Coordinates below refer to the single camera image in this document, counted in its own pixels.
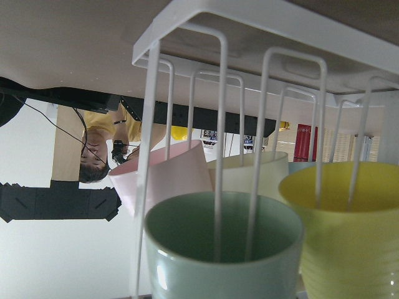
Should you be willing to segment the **green plastic cup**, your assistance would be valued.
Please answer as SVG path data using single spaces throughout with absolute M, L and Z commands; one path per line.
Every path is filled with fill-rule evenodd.
M 153 298 L 294 298 L 304 237 L 285 204 L 258 200 L 252 255 L 245 258 L 249 195 L 224 192 L 221 256 L 214 257 L 214 194 L 164 200 L 145 218 Z

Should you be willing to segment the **pink plastic cup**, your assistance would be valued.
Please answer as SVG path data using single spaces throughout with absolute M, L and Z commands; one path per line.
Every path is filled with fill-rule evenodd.
M 170 146 L 170 158 L 165 148 L 150 153 L 145 210 L 159 202 L 194 192 L 212 191 L 213 187 L 200 140 Z M 138 159 L 129 160 L 109 172 L 109 178 L 130 214 L 137 201 Z

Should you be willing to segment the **pale cream plastic cup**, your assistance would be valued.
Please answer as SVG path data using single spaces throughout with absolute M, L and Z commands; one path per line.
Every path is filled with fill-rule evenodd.
M 254 154 L 244 156 L 244 163 L 240 163 L 240 156 L 224 158 L 223 162 L 223 191 L 244 192 L 252 191 L 254 179 Z M 280 182 L 289 174 L 288 155 L 285 152 L 265 151 L 261 154 L 258 194 L 278 201 L 283 201 L 279 193 Z

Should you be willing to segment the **light blue plastic cup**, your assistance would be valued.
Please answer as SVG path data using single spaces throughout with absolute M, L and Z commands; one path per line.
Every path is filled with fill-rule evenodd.
M 288 162 L 289 174 L 295 173 L 305 168 L 315 166 L 315 162 L 301 161 L 301 162 Z

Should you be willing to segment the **yellow plastic cup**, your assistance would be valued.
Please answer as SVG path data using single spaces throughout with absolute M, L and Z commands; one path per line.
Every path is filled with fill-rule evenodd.
M 300 266 L 305 289 L 309 298 L 397 298 L 398 166 L 360 163 L 348 204 L 352 168 L 351 162 L 324 166 L 320 201 L 314 167 L 279 185 L 305 226 Z

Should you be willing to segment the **person in yellow shirt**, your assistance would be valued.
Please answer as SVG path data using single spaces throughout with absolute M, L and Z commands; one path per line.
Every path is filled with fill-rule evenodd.
M 142 123 L 132 118 L 123 106 L 106 114 L 85 112 L 87 131 L 83 133 L 83 152 L 80 155 L 79 181 L 96 183 L 110 171 L 107 141 L 121 141 L 126 154 L 131 142 L 142 140 Z

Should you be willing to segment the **red cylinder can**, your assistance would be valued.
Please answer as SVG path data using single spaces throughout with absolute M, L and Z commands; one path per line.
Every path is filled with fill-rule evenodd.
M 312 127 L 298 124 L 293 162 L 308 162 Z

